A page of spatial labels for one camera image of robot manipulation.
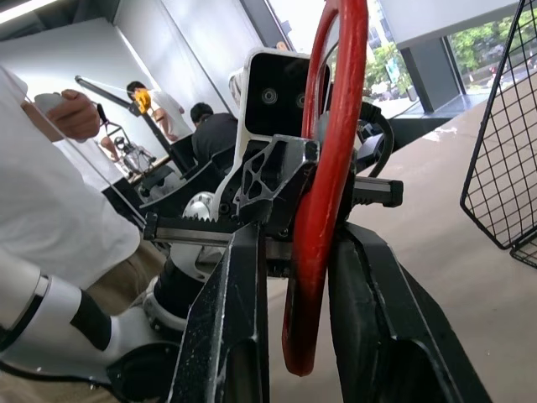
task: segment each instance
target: ceiling light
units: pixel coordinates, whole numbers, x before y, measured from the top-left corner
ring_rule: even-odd
[[[3,24],[11,19],[25,15],[31,11],[37,10],[47,4],[56,2],[57,0],[31,0],[29,2],[23,3],[19,6],[10,8],[9,10],[2,11],[0,13],[0,24]]]

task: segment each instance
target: black wire mesh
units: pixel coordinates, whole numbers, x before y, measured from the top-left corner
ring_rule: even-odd
[[[528,239],[511,249],[511,256],[537,269],[537,239],[535,239],[535,235],[532,234]]]
[[[521,0],[461,196],[463,210],[501,249],[537,229],[536,91],[537,0]],[[525,258],[533,254],[537,262],[537,249]]]

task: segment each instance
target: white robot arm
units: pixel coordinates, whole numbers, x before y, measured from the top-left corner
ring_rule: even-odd
[[[110,317],[83,290],[3,250],[0,279],[1,370],[79,379],[135,401],[158,395],[154,377],[171,381],[180,337],[165,341],[141,306]]]

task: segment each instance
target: glass window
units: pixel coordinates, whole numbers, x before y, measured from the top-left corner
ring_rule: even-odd
[[[537,10],[522,12],[519,32],[514,36],[511,54],[501,78],[502,86],[523,80],[537,69]],[[512,17],[457,32],[449,37],[451,49],[469,94],[488,94],[498,73]]]
[[[310,53],[325,0],[269,0],[290,42],[299,52]],[[378,0],[368,0],[368,62],[364,96],[391,118],[416,101],[410,75],[397,50]],[[332,79],[336,72],[337,48],[329,55]]]

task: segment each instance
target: black cable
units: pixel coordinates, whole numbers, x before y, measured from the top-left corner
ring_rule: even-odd
[[[392,130],[392,126],[389,124],[388,120],[383,116],[382,110],[380,107],[377,107],[369,102],[362,102],[362,108],[360,109],[360,120],[371,123],[371,124],[377,124],[384,133],[384,145],[383,145],[383,152],[380,155],[380,158],[378,159],[377,164],[369,174],[370,178],[376,178],[384,169],[384,166],[388,163],[389,157],[392,155],[392,152],[394,151],[395,146],[395,134]],[[360,141],[362,141],[362,144],[364,143],[365,139],[362,136],[362,133],[358,129],[357,132],[358,137],[360,138]]]
[[[375,123],[383,130],[384,145],[383,152],[381,153],[377,164],[369,174],[370,178],[376,178],[382,172],[384,166],[386,166],[388,163],[389,157],[392,155],[392,151],[394,151],[395,145],[394,130],[392,129],[392,126],[389,124],[388,120],[382,114],[379,114],[375,120]]]

